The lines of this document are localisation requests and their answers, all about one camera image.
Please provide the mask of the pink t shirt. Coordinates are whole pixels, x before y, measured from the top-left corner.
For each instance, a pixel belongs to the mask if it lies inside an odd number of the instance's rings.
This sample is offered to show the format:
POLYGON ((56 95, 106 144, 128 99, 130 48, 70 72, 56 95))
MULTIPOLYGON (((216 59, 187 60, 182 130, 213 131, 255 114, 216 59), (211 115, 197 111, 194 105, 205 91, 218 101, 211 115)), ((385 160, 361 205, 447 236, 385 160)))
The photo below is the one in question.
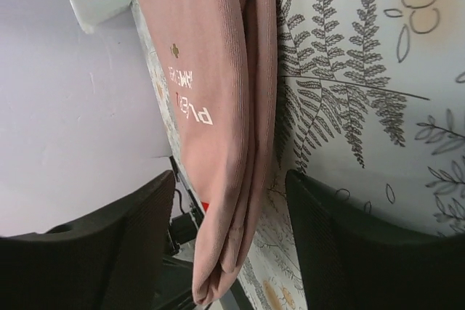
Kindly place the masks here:
POLYGON ((138 0, 166 79, 181 162, 207 204, 193 300, 237 279, 262 211, 277 96, 276 0, 138 0))

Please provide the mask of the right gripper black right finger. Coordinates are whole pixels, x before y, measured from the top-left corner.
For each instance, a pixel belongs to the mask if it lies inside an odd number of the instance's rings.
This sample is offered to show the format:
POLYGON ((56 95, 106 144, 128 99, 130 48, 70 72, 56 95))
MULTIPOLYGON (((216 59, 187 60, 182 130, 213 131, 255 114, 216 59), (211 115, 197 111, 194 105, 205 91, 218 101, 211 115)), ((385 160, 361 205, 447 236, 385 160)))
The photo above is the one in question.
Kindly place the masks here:
POLYGON ((464 236, 398 227, 295 170, 286 199, 309 309, 462 309, 464 236))

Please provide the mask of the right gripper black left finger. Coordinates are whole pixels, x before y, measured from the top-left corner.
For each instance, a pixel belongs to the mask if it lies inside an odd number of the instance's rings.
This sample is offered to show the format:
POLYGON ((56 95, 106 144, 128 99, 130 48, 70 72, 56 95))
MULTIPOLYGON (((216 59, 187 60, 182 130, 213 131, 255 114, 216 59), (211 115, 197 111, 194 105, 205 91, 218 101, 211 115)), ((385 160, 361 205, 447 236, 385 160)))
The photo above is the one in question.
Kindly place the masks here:
POLYGON ((151 309, 173 206, 164 171, 48 232, 1 239, 2 309, 151 309))

